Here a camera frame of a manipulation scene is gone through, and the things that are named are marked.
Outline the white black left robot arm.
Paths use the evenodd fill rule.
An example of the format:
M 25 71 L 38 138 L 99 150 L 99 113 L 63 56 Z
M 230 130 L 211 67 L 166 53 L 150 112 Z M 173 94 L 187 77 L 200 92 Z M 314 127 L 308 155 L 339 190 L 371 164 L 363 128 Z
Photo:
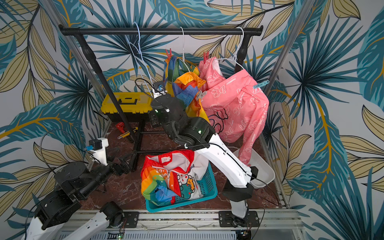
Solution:
M 115 163 L 112 158 L 106 165 L 98 165 L 93 170 L 82 163 L 70 163 L 54 176 L 58 188 L 49 193 L 36 206 L 30 223 L 25 224 L 23 240 L 52 240 L 60 229 L 82 207 L 91 193 L 104 185 L 110 176 L 121 176 L 131 172 L 127 162 L 129 156 Z M 68 240 L 89 240 L 97 233 L 114 228 L 119 231 L 116 239 L 124 236 L 125 229 L 137 227 L 139 212 L 125 212 L 115 202 L 104 204 L 101 209 L 66 238 Z

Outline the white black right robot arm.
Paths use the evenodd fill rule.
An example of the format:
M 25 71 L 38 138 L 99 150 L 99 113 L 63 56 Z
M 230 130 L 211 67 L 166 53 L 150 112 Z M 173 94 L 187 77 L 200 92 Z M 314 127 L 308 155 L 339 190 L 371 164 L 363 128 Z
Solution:
M 257 178 L 258 168 L 242 163 L 205 119 L 188 117 L 184 103 L 166 92 L 164 82 L 155 82 L 152 88 L 151 125 L 162 127 L 171 140 L 206 158 L 226 176 L 223 195 L 231 204 L 232 224 L 245 224 L 249 214 L 247 200 L 254 191 L 251 181 Z

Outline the rainbow striped jacket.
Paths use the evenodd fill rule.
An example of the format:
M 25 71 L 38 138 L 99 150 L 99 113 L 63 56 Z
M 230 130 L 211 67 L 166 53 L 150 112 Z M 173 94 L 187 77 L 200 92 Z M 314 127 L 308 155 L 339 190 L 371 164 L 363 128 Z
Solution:
M 195 66 L 188 66 L 177 56 L 168 57 L 164 64 L 163 82 L 166 91 L 184 104 L 188 117 L 209 118 L 197 95 L 206 83 L 199 77 L 199 70 Z

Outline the pink hooded jacket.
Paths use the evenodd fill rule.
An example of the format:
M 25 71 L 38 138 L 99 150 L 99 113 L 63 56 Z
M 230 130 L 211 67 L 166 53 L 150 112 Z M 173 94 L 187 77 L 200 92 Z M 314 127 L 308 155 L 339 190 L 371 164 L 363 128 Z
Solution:
M 224 142 L 243 139 L 238 158 L 249 165 L 255 140 L 265 127 L 267 96 L 245 69 L 225 78 L 215 57 L 200 61 L 198 68 L 199 77 L 206 81 L 202 106 L 211 125 Z

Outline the grey clothespin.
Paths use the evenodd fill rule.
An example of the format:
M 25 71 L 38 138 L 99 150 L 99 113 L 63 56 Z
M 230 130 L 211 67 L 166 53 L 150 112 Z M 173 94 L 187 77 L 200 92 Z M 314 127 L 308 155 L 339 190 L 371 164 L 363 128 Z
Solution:
M 204 92 L 198 91 L 198 93 L 196 95 L 196 100 L 198 101 L 198 100 L 203 99 L 206 94 L 207 94 L 207 91 L 204 91 Z

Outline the light blue wire hanger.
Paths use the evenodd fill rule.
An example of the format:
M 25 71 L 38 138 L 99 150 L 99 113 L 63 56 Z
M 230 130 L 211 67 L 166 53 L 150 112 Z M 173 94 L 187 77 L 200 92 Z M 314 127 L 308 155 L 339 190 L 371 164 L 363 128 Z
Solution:
M 126 47 L 131 54 L 132 63 L 134 64 L 135 77 L 142 83 L 138 86 L 140 90 L 146 93 L 154 94 L 154 81 L 152 79 L 150 68 L 147 62 L 144 60 L 144 54 L 141 48 L 141 33 L 139 24 L 133 21 L 133 26 L 137 30 L 138 40 L 133 43 L 128 35 L 123 35 L 126 42 Z

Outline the red rainbow kids jacket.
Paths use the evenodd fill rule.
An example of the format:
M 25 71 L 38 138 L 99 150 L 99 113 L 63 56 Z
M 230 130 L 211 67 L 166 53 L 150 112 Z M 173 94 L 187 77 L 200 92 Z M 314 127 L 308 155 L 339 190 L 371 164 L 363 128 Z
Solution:
M 141 171 L 141 193 L 158 207 L 182 200 L 203 197 L 198 181 L 202 180 L 209 160 L 191 150 L 178 150 L 157 156 L 147 155 Z

